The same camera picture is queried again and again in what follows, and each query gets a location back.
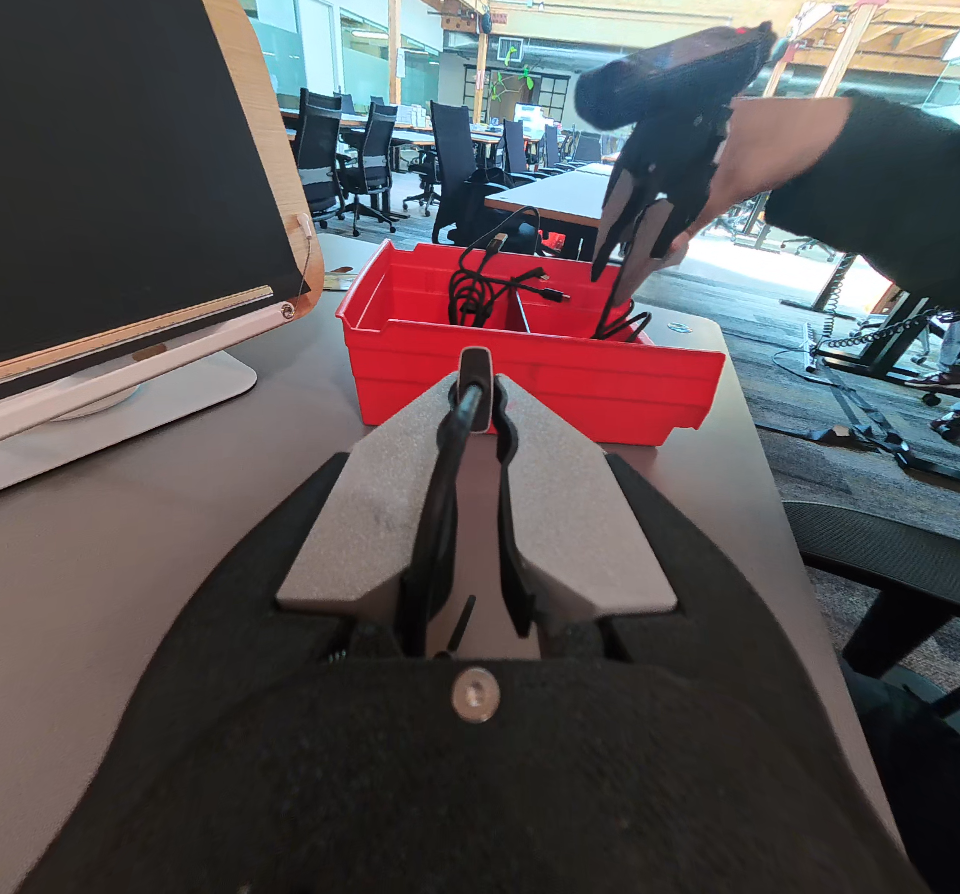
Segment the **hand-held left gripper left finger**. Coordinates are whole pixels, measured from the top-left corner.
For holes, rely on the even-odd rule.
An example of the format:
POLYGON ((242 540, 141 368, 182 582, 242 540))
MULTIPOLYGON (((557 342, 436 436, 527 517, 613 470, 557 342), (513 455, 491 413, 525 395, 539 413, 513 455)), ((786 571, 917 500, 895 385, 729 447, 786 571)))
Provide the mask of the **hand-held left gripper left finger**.
POLYGON ((450 372, 358 441, 275 599, 286 611, 390 627, 406 655, 426 653, 450 595, 462 419, 450 372))

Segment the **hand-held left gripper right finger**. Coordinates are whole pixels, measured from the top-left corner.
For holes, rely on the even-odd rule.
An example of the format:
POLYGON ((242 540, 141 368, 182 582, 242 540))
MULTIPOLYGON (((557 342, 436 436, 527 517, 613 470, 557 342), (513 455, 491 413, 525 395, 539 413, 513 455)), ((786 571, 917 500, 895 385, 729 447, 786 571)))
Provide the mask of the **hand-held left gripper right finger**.
POLYGON ((516 633, 674 612, 604 449, 505 375, 493 396, 500 585, 516 633))

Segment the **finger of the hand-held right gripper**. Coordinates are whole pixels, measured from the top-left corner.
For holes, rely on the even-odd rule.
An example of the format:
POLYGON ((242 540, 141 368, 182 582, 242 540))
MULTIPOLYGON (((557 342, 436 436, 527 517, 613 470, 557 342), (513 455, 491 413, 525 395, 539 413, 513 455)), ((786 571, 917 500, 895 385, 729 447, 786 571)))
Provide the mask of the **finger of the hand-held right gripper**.
POLYGON ((673 209, 666 196, 657 197, 637 219, 629 241, 621 246, 621 263, 610 290, 610 306, 626 304, 644 281, 665 265, 672 239, 671 236, 661 238, 665 236, 673 209))
POLYGON ((642 214, 642 181, 631 172, 612 172, 597 228, 591 264, 591 282, 597 282, 614 248, 629 242, 642 214))

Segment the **red plastic bin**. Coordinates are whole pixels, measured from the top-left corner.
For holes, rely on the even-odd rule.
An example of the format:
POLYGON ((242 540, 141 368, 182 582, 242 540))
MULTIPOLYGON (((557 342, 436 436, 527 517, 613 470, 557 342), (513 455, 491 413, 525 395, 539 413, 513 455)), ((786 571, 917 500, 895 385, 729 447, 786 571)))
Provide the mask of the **red plastic bin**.
POLYGON ((487 348, 495 374, 519 383, 594 442, 659 446, 697 429, 714 405, 720 349, 668 346, 647 313, 595 339, 614 268, 385 242, 336 311, 361 418, 378 426, 487 348))

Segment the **grey usb hub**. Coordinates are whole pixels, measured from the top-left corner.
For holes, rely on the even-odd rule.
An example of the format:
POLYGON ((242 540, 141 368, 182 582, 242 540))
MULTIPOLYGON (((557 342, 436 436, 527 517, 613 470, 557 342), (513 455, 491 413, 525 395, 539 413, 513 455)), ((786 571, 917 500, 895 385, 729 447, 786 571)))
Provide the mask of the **grey usb hub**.
POLYGON ((412 558, 401 574, 394 619, 394 631, 408 657, 426 654, 429 622, 450 597, 458 525, 457 478, 471 434, 490 429, 493 371, 487 348, 464 348, 456 381, 447 390, 448 411, 436 436, 437 459, 419 514, 412 558))

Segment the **person's right forearm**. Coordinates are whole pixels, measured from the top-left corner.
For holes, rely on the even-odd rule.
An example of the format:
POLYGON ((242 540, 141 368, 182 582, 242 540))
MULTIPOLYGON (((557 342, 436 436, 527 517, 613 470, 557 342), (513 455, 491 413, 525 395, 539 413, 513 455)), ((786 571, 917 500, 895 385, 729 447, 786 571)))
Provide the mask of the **person's right forearm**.
POLYGON ((959 127, 856 95, 834 143, 770 193, 768 223, 862 256, 906 292, 959 308, 959 127))

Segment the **person's right hand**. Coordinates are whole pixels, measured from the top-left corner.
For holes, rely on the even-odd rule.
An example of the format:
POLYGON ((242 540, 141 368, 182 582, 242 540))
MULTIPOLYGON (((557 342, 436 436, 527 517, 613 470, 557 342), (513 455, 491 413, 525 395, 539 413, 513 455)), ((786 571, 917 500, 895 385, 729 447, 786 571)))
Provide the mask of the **person's right hand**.
POLYGON ((732 206, 809 170, 843 131, 850 98, 735 99, 707 200, 671 243, 666 265, 680 263, 690 241, 732 206))

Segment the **white background table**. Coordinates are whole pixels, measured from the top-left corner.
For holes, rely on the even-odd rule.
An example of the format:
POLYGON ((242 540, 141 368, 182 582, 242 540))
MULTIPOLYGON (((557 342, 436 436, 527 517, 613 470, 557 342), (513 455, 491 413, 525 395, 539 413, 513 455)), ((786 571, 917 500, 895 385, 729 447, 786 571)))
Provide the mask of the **white background table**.
POLYGON ((485 198, 487 208, 513 213, 530 206, 538 210, 540 229, 565 239, 560 256, 591 262, 602 205, 614 167, 592 163, 545 179, 535 179, 485 198))

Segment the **black office chair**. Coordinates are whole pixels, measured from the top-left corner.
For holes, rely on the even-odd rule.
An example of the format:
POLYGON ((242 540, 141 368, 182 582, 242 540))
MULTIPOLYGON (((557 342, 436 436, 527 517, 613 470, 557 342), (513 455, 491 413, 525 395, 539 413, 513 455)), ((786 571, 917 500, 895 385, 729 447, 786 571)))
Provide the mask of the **black office chair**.
POLYGON ((505 120, 503 132, 505 170, 510 178, 517 182, 531 182, 548 177, 548 174, 529 167, 522 122, 505 120))
POLYGON ((391 209, 391 143, 398 109, 396 106, 372 105, 366 126, 355 147, 356 156, 338 158, 339 181, 342 192, 350 196, 348 210, 352 215, 351 233, 358 238, 361 215, 386 225, 390 233, 396 231, 391 209))
POLYGON ((486 197, 495 193, 497 186, 476 164, 467 108, 433 101, 430 109, 440 184, 433 242, 438 242, 442 229, 449 228, 448 242, 465 248, 489 229, 486 197))
POLYGON ((321 229, 334 217, 342 221, 346 211, 338 160, 341 117, 340 96, 300 90, 292 150, 308 211, 321 229))

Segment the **green hanging decoration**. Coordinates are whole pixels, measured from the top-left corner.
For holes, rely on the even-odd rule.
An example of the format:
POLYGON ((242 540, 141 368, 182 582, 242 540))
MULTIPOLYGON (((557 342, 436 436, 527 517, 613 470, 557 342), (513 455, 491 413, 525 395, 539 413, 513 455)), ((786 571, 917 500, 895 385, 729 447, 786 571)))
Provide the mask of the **green hanging decoration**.
POLYGON ((487 88, 488 101, 498 108, 508 108, 512 105, 531 104, 536 99, 535 91, 537 78, 528 68, 519 73, 503 70, 492 70, 489 73, 487 88))

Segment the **mesh office chair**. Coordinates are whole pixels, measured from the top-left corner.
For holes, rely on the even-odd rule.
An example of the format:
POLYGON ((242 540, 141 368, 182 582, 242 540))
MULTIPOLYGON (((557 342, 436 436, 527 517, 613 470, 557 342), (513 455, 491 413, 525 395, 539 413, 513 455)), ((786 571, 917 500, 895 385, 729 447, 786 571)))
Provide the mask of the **mesh office chair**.
POLYGON ((877 591, 843 650, 879 679, 959 615, 959 540, 893 519, 814 502, 783 505, 801 558, 877 591))

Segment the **wooden backing board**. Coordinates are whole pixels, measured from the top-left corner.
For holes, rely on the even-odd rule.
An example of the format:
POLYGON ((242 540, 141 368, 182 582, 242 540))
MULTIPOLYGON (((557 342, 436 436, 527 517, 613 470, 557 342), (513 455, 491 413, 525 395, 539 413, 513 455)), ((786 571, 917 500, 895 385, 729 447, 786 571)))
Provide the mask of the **wooden backing board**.
POLYGON ((246 123, 270 184, 301 274, 301 288, 284 308, 287 321, 305 317, 318 303, 325 277, 320 242, 308 212, 259 41, 238 0, 201 0, 230 73, 246 123))

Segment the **black display panel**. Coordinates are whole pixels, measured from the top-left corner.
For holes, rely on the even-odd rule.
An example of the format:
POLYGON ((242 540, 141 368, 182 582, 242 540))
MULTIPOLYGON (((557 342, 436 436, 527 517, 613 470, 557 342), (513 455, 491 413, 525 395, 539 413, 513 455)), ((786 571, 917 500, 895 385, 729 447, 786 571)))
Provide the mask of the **black display panel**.
POLYGON ((2 0, 2 397, 311 292, 204 0, 2 0))

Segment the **person's body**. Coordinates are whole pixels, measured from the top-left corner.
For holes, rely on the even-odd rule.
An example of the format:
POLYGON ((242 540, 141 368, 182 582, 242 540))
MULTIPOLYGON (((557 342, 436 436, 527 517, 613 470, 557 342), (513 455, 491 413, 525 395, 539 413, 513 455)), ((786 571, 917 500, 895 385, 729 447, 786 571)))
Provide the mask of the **person's body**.
POLYGON ((932 892, 957 893, 959 733, 914 694, 841 670, 909 859, 932 892))

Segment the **black desk frame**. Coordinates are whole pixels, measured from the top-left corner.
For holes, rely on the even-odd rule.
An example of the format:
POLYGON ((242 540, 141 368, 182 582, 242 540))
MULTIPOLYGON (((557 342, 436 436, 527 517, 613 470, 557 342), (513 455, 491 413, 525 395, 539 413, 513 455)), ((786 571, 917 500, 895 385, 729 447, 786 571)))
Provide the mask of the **black desk frame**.
POLYGON ((799 350, 810 374, 842 372, 903 385, 930 354, 930 335, 940 334, 953 316, 926 297, 890 285, 864 317, 841 308, 844 281, 854 267, 853 254, 840 254, 827 280, 810 302, 780 304, 822 319, 805 324, 799 350))

